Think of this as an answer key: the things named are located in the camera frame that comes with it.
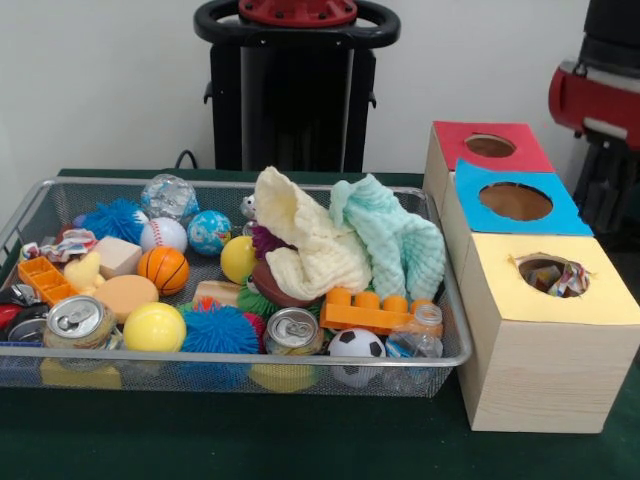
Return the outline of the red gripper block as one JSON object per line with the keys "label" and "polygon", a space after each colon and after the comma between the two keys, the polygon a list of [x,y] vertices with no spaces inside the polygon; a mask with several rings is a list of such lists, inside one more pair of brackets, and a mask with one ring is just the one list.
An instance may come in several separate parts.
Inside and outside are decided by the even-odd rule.
{"label": "red gripper block", "polygon": [[639,172],[639,80],[562,62],[550,82],[548,106],[557,124],[599,133],[587,136],[574,199],[591,228],[617,233]]}

